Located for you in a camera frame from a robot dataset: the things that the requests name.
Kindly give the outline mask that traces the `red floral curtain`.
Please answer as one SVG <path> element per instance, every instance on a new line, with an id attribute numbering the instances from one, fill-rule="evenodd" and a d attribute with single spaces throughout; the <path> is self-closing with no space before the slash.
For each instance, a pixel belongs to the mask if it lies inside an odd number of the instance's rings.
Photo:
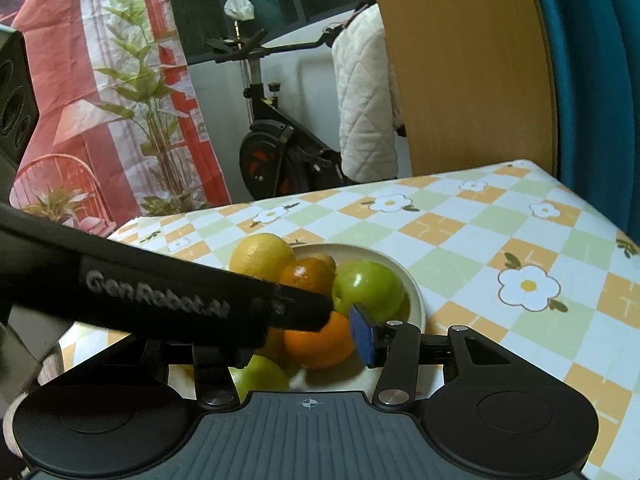
<path id="1" fill-rule="evenodd" d="M 38 124 L 9 194 L 99 236 L 230 203 L 170 0 L 1 0 L 25 39 Z"/>

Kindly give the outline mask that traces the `brown-green round fruit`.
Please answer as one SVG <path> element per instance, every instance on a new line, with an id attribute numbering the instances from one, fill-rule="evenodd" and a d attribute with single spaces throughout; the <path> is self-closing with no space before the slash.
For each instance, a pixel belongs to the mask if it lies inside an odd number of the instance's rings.
<path id="1" fill-rule="evenodd" d="M 326 254 L 325 252 L 314 252 L 313 254 L 310 255 L 310 258 L 314 258 L 322 262 L 332 272 L 336 270 L 336 262 L 334 258 L 329 254 Z"/>

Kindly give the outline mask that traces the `teal blue curtain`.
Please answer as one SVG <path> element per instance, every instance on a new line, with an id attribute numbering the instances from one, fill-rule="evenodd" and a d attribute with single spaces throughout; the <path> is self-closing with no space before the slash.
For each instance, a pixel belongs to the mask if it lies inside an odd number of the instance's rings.
<path id="1" fill-rule="evenodd" d="M 560 181 L 639 238 L 639 0 L 538 0 Z"/>

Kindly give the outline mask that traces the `brown wooden board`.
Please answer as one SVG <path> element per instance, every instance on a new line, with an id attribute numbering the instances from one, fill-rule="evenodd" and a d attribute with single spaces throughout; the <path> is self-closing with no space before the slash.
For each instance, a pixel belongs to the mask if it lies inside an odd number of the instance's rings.
<path id="1" fill-rule="evenodd" d="M 413 172 L 528 159 L 556 166 L 556 103 L 538 0 L 376 0 Z"/>

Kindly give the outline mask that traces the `white quilted jacket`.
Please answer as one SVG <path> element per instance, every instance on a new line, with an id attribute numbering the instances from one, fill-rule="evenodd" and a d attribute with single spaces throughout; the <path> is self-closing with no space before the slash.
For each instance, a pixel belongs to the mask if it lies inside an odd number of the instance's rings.
<path id="1" fill-rule="evenodd" d="M 399 88 L 377 4 L 357 11 L 332 46 L 343 174 L 354 182 L 396 178 Z"/>

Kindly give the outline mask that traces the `small green lime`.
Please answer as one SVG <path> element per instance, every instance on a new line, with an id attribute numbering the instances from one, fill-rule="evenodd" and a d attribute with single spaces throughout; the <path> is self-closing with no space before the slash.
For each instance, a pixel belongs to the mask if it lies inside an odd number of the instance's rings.
<path id="1" fill-rule="evenodd" d="M 276 362 L 258 354 L 252 356 L 246 367 L 230 367 L 229 372 L 241 402 L 251 391 L 287 392 L 290 388 L 284 370 Z"/>

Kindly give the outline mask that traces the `orange tangerine front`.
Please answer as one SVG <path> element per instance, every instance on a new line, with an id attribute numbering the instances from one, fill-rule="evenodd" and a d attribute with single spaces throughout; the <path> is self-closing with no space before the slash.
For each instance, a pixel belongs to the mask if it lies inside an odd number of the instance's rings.
<path id="1" fill-rule="evenodd" d="M 349 319 L 332 312 L 329 322 L 318 332 L 286 330 L 283 348 L 295 364 L 307 370 L 324 370 L 341 364 L 355 350 Z"/>

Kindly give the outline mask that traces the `large green apple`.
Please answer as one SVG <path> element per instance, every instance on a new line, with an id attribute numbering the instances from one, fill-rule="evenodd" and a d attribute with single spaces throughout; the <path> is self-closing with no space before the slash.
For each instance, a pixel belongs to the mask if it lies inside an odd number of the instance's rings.
<path id="1" fill-rule="evenodd" d="M 405 299 L 405 287 L 387 266 L 371 260 L 341 263 L 332 285 L 334 310 L 349 317 L 359 304 L 378 324 L 391 320 Z"/>

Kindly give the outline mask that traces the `large yellow lemon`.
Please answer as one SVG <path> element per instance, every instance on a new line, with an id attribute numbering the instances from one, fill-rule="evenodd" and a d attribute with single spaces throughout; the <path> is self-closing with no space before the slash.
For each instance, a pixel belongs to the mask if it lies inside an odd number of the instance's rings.
<path id="1" fill-rule="evenodd" d="M 281 237 L 271 233 L 245 237 L 235 247 L 229 262 L 233 273 L 277 282 L 283 270 L 295 260 L 294 250 Z"/>

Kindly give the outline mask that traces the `checkered floral tablecloth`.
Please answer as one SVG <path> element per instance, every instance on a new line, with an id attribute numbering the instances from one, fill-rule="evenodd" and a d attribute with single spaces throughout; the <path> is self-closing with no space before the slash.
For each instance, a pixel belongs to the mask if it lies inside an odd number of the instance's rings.
<path id="1" fill-rule="evenodd" d="M 591 479 L 639 474 L 639 249 L 531 162 L 370 183 L 165 218 L 115 240 L 225 266 L 243 237 L 358 245 L 420 287 L 425 329 L 469 325 L 582 392 Z"/>

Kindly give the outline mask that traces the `black exercise bike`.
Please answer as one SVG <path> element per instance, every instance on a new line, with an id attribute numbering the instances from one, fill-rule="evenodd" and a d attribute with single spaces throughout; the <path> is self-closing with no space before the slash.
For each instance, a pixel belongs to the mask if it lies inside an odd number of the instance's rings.
<path id="1" fill-rule="evenodd" d="M 342 171 L 341 154 L 330 148 L 309 129 L 286 114 L 279 104 L 281 84 L 262 81 L 262 59 L 272 54 L 332 47 L 347 29 L 349 20 L 322 29 L 317 40 L 266 47 L 268 32 L 261 28 L 250 38 L 240 32 L 240 24 L 254 20 L 250 0 L 227 0 L 224 14 L 232 19 L 234 36 L 207 41 L 217 64 L 241 64 L 243 98 L 246 99 L 250 130 L 239 152 L 243 182 L 255 200 L 341 188 L 352 185 Z"/>

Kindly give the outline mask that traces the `white ceramic plate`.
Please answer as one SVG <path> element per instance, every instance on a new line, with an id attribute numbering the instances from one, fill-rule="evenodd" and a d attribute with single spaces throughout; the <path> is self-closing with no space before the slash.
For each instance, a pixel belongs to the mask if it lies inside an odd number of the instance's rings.
<path id="1" fill-rule="evenodd" d="M 362 364 L 348 327 L 348 307 L 361 304 L 375 322 L 425 325 L 416 281 L 399 263 L 373 249 L 310 244 L 294 249 L 296 265 L 284 272 L 296 286 L 306 271 L 309 287 L 326 292 L 336 312 L 318 333 L 273 330 L 267 348 L 231 376 L 241 399 L 251 391 L 362 390 L 371 394 L 380 372 Z"/>

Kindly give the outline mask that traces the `orange tangerine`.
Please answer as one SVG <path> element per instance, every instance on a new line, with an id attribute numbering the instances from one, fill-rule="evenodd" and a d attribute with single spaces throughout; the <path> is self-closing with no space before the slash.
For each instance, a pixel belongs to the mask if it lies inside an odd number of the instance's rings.
<path id="1" fill-rule="evenodd" d="M 286 266 L 280 275 L 279 283 L 329 297 L 334 276 L 334 270 L 324 261 L 307 257 L 297 259 Z"/>
<path id="2" fill-rule="evenodd" d="M 332 312 L 329 322 L 318 332 L 286 330 L 283 348 L 295 364 L 307 370 L 324 370 L 341 364 L 355 350 L 349 319 Z"/>

